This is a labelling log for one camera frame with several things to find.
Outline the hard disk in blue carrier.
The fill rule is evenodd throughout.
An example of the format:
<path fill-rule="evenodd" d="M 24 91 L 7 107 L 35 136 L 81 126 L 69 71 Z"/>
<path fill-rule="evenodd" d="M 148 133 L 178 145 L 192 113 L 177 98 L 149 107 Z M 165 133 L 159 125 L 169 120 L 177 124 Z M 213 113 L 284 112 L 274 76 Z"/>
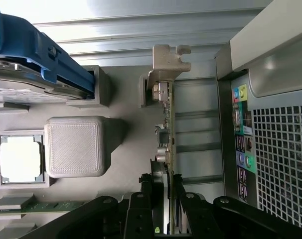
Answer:
<path fill-rule="evenodd" d="M 0 11 L 0 103 L 94 98 L 95 78 L 26 19 Z"/>

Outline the open PC case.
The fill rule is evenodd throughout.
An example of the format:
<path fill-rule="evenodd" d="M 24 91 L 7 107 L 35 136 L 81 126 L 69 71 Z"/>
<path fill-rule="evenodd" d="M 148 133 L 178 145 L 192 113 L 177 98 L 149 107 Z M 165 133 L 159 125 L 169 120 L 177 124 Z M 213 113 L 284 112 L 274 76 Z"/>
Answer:
<path fill-rule="evenodd" d="M 226 195 L 258 208 L 253 110 L 302 105 L 302 0 L 273 0 L 215 62 Z"/>

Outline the green RAM stick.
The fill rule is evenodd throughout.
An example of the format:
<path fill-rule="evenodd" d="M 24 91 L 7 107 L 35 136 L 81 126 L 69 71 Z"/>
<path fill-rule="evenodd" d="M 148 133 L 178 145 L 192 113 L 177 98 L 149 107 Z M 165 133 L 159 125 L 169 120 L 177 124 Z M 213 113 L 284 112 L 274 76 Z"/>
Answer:
<path fill-rule="evenodd" d="M 23 209 L 0 210 L 0 215 L 25 215 L 41 213 L 64 213 L 72 211 L 87 201 L 64 201 L 64 202 L 31 202 Z"/>

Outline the silver CPU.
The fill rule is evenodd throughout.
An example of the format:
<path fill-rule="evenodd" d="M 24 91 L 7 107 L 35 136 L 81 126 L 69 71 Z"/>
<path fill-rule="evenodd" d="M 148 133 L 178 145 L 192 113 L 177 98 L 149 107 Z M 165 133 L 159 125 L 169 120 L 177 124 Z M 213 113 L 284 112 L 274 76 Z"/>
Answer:
<path fill-rule="evenodd" d="M 32 136 L 10 136 L 0 144 L 0 174 L 4 184 L 34 183 L 42 174 L 40 143 Z"/>

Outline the perforated case fan grille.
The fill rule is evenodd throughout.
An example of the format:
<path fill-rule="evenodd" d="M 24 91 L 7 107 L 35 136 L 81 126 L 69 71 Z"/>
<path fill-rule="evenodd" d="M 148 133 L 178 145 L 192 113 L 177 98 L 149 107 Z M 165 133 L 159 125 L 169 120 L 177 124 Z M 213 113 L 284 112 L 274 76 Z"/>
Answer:
<path fill-rule="evenodd" d="M 253 110 L 258 208 L 302 228 L 302 105 Z"/>

